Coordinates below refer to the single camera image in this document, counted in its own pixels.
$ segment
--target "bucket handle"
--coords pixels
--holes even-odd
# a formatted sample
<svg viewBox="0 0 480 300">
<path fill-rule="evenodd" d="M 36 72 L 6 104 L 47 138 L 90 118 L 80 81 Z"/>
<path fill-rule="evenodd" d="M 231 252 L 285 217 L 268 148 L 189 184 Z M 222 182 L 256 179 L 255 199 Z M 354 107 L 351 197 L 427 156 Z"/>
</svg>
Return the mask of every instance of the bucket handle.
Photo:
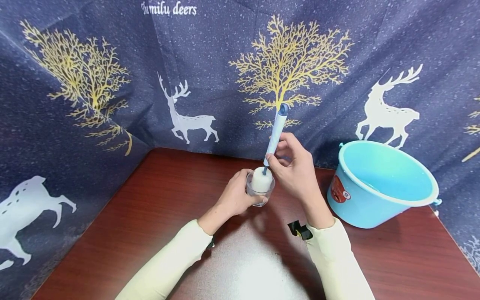
<svg viewBox="0 0 480 300">
<path fill-rule="evenodd" d="M 442 204 L 443 200 L 442 199 L 435 199 L 432 204 L 435 205 L 435 206 L 439 206 L 440 204 Z"/>
</svg>

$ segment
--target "navy blue cloth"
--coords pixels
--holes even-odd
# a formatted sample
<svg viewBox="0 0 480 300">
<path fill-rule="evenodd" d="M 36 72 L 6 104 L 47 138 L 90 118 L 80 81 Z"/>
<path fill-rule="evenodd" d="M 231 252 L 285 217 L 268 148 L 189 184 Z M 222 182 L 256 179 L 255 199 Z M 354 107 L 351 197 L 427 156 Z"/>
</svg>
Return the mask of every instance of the navy blue cloth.
<svg viewBox="0 0 480 300">
<path fill-rule="evenodd" d="M 318 54 L 330 55 L 333 62 L 326 63 L 326 68 L 306 69 L 294 63 L 289 69 L 314 71 L 304 85 L 298 89 L 291 86 L 285 92 L 283 99 L 291 100 L 289 119 L 296 120 L 285 131 L 295 133 L 313 153 L 317 166 L 336 168 L 338 144 L 359 139 L 356 130 L 360 122 L 396 124 L 380 125 L 369 136 L 369 140 L 382 143 L 404 129 L 408 136 L 401 150 L 436 177 L 443 204 L 434 209 L 480 271 L 480 155 L 462 162 L 480 146 L 474 134 L 478 124 L 474 112 L 480 110 L 475 99 L 480 96 L 479 1 L 178 2 L 0 0 L 0 227 L 14 232 L 8 238 L 0 234 L 0 264 L 6 262 L 0 271 L 0 298 L 28 299 L 150 149 L 168 147 L 263 159 L 271 131 L 258 127 L 273 121 L 279 96 L 263 87 L 242 92 L 245 75 L 236 62 L 242 54 L 258 55 L 252 42 L 261 41 L 261 36 L 266 45 L 271 43 L 276 36 L 269 26 L 273 16 L 284 26 L 298 28 L 303 22 L 307 31 L 313 26 L 310 22 L 316 22 L 318 28 L 311 33 L 317 35 L 328 36 L 329 30 L 338 29 L 325 43 L 331 53 Z M 71 55 L 95 61 L 99 58 L 93 55 L 103 53 L 115 57 L 112 63 L 124 71 L 106 68 L 107 73 L 102 73 L 102 67 L 90 78 L 75 73 L 73 65 L 63 71 L 54 69 L 55 63 L 49 66 L 42 54 L 43 42 L 28 37 L 52 38 L 56 30 L 59 39 L 72 42 L 77 38 L 81 46 L 76 49 L 81 54 L 52 46 L 62 53 L 52 57 Z M 289 45 L 305 39 L 312 40 L 306 44 L 307 51 L 318 45 L 313 37 L 290 40 Z M 346 55 L 336 56 L 336 44 L 347 48 Z M 113 47 L 114 56 L 109 52 Z M 299 61 L 302 52 L 297 55 L 292 61 Z M 276 72 L 278 62 L 273 65 Z M 412 82 L 397 82 L 391 89 L 386 86 L 390 77 L 395 80 L 404 72 L 405 78 L 410 68 L 413 74 L 420 66 L 418 78 Z M 322 81 L 311 80 L 322 74 L 326 75 Z M 91 86 L 102 76 L 109 78 L 103 81 L 103 96 L 82 89 L 99 90 Z M 252 91 L 255 82 L 247 82 L 247 91 Z M 366 106 L 375 96 L 371 92 L 377 82 L 385 87 L 383 110 Z M 66 86 L 81 88 L 71 88 L 68 93 L 64 92 Z M 172 96 L 175 87 L 177 97 Z M 89 110 L 83 117 L 71 116 L 85 107 Z M 406 110 L 398 115 L 404 114 L 406 119 L 393 116 L 402 108 Z M 114 129 L 120 132 L 113 135 Z M 362 128 L 362 138 L 367 130 L 368 126 Z M 109 137 L 113 138 L 101 144 Z M 398 146 L 400 140 L 398 137 L 390 145 Z M 34 176 L 45 180 L 39 183 Z M 30 179 L 37 182 L 36 188 L 48 191 L 48 201 L 61 202 L 63 195 L 76 205 L 76 211 L 72 213 L 66 202 L 45 206 L 31 223 L 18 225 L 16 232 L 12 229 L 16 221 L 9 221 L 8 214 L 16 203 L 15 188 L 22 192 L 19 185 Z M 58 205 L 63 209 L 61 221 L 52 228 Z M 12 253 L 10 244 L 5 245 L 12 239 L 22 247 L 20 257 Z"/>
</svg>

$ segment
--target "sticker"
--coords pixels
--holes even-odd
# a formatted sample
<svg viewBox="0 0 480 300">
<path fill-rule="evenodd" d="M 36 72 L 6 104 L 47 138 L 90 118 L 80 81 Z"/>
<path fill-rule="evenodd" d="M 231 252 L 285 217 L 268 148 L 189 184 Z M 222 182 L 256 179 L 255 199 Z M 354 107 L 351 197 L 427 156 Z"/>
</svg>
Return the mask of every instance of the sticker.
<svg viewBox="0 0 480 300">
<path fill-rule="evenodd" d="M 332 198 L 338 203 L 343 203 L 351 198 L 350 193 L 345 190 L 342 182 L 340 181 L 340 178 L 338 178 L 337 175 L 333 177 L 330 194 L 332 195 Z"/>
</svg>

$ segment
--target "brown table surface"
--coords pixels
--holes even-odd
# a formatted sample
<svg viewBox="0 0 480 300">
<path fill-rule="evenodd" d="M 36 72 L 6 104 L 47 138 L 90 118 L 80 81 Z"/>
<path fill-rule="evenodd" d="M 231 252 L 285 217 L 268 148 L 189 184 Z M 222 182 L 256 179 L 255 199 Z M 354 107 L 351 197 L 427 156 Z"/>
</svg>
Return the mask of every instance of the brown table surface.
<svg viewBox="0 0 480 300">
<path fill-rule="evenodd" d="M 113 299 L 188 221 L 201 216 L 241 168 L 259 161 L 156 149 L 120 188 L 34 299 Z M 333 171 L 317 169 L 325 192 Z M 305 222 L 277 185 L 270 202 L 230 219 L 170 295 L 172 300 L 324 299 L 301 239 L 287 223 Z M 480 299 L 480 279 L 428 207 L 377 228 L 346 225 L 377 300 Z"/>
</svg>

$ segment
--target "person's left hand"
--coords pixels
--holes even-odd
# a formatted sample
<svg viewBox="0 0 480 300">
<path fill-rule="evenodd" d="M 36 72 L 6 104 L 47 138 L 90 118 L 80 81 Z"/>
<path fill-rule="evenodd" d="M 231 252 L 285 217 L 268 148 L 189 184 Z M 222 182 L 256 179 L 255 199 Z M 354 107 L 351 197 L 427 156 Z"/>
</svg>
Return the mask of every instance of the person's left hand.
<svg viewBox="0 0 480 300">
<path fill-rule="evenodd" d="M 206 234 L 213 235 L 231 217 L 239 215 L 250 206 L 266 200 L 265 196 L 247 195 L 245 184 L 249 172 L 253 171 L 242 169 L 233 175 L 217 203 L 198 219 L 198 225 Z"/>
<path fill-rule="evenodd" d="M 263 202 L 265 196 L 249 196 L 245 192 L 247 175 L 251 169 L 238 171 L 228 182 L 216 205 L 221 207 L 229 216 L 239 215 L 250 206 Z"/>
</svg>

